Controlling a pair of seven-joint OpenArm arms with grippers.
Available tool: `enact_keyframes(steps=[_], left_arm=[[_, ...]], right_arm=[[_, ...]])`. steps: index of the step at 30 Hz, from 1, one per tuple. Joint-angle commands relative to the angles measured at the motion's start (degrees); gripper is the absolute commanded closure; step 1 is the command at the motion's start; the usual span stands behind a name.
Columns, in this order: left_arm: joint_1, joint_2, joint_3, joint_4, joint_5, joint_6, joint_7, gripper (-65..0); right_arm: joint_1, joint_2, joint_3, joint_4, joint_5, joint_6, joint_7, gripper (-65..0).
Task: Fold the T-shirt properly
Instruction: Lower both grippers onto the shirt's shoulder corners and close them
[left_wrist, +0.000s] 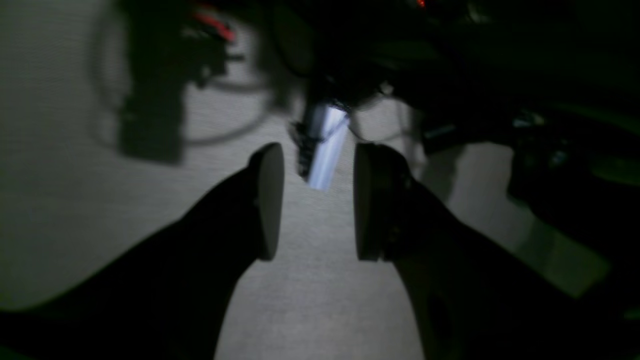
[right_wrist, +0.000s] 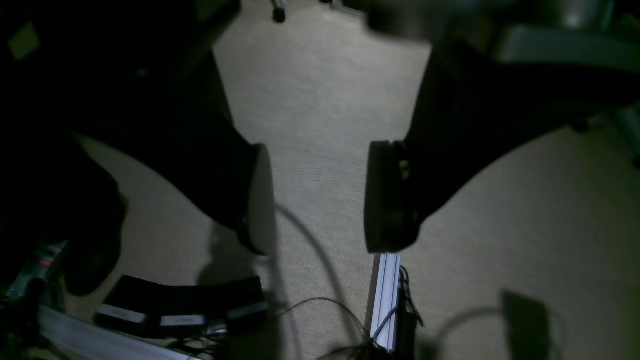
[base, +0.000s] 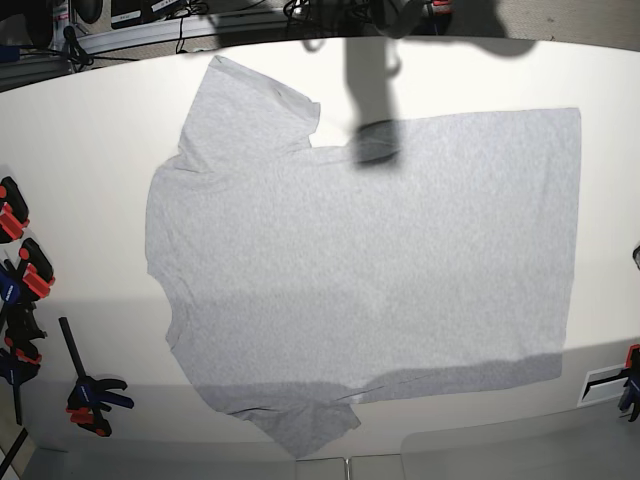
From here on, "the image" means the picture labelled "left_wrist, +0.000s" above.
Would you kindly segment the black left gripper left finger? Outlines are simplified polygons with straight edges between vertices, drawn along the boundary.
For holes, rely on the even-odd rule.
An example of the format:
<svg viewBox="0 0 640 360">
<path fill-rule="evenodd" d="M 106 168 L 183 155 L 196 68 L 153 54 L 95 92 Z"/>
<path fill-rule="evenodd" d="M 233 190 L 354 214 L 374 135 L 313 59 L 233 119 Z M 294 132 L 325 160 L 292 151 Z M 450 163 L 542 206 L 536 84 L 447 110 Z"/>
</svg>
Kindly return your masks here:
<svg viewBox="0 0 640 360">
<path fill-rule="evenodd" d="M 1 346 L 32 360 L 212 360 L 242 275 L 278 248 L 278 142 L 183 217 L 54 298 L 1 312 Z"/>
</svg>

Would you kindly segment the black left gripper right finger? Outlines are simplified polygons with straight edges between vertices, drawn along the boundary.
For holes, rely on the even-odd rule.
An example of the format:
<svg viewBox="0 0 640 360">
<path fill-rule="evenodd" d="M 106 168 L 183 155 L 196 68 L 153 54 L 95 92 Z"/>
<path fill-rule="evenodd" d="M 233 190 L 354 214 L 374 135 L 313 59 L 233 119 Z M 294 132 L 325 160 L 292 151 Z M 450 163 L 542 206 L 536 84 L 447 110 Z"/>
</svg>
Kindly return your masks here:
<svg viewBox="0 0 640 360">
<path fill-rule="evenodd" d="M 353 169 L 359 260 L 393 264 L 428 360 L 637 360 L 629 278 L 580 300 L 462 223 L 386 145 Z"/>
</svg>

